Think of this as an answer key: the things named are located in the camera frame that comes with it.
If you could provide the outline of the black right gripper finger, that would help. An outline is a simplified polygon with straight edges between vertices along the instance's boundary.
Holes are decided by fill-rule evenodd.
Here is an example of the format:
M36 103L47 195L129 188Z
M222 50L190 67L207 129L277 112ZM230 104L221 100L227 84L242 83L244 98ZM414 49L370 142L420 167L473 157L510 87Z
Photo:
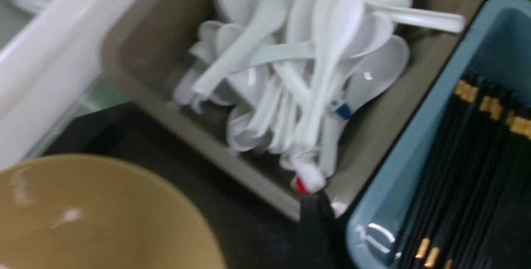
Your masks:
M300 220L290 248L292 269L352 269L346 253L344 228L326 193L300 201Z

